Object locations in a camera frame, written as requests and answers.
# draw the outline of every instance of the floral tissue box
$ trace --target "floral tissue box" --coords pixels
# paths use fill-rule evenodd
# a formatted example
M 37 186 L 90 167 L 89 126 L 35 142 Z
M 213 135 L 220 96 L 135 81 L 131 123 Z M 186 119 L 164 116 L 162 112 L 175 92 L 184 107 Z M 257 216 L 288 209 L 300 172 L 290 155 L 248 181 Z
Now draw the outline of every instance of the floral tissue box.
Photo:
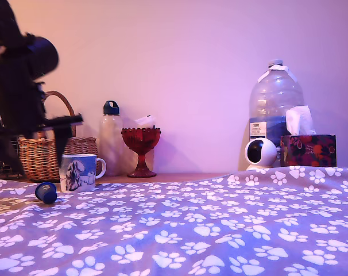
M 282 167 L 337 167 L 335 135 L 287 135 L 280 146 Z

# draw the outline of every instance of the black object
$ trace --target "black object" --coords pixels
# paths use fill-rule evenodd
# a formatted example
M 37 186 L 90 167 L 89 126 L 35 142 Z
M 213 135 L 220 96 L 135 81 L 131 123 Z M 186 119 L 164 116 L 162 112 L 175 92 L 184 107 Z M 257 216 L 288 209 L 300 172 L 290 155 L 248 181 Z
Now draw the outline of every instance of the black object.
M 53 71 L 59 62 L 53 44 L 43 37 L 27 33 L 22 35 L 7 0 L 0 0 L 0 161 L 23 173 L 17 154 L 9 147 L 10 136 L 23 135 L 32 138 L 38 131 L 53 129 L 56 137 L 57 159 L 61 155 L 71 131 L 60 131 L 79 124 L 82 116 L 45 118 L 45 93 L 36 79 Z
M 253 163 L 258 163 L 261 160 L 262 147 L 264 142 L 262 140 L 255 140 L 249 144 L 248 159 Z
M 114 101 L 106 101 L 103 111 L 104 115 L 119 115 L 119 106 Z
M 51 182 L 43 182 L 36 187 L 35 195 L 45 204 L 53 204 L 57 199 L 57 188 Z

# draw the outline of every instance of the plastic bottle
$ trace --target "plastic bottle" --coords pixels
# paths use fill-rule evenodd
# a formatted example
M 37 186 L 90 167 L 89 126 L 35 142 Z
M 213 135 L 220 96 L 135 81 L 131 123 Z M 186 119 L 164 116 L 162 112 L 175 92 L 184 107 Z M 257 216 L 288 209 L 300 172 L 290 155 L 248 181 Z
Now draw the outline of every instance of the plastic bottle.
M 100 125 L 99 156 L 106 162 L 105 175 L 122 174 L 121 159 L 124 142 L 122 138 L 123 120 L 119 115 L 119 106 L 114 101 L 104 104 L 104 116 Z
M 299 105 L 304 105 L 304 98 L 297 79 L 282 60 L 272 60 L 250 95 L 250 140 L 267 138 L 280 148 L 280 136 L 290 135 L 286 111 Z

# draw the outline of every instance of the paw print blanket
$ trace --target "paw print blanket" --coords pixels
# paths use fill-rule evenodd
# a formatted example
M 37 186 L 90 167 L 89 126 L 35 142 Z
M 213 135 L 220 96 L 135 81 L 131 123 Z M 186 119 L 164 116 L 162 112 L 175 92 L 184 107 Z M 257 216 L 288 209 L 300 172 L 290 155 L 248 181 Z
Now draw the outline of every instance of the paw print blanket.
M 0 275 L 348 275 L 348 168 L 104 183 L 0 180 Z

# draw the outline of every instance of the security camera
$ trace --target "security camera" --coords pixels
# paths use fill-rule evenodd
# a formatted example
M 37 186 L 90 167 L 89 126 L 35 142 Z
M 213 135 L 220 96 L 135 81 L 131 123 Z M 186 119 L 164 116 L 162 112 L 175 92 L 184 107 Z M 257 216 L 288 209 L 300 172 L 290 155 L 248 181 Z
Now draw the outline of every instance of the security camera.
M 277 149 L 272 141 L 266 138 L 256 138 L 246 145 L 244 156 L 250 164 L 247 170 L 271 168 L 277 158 Z

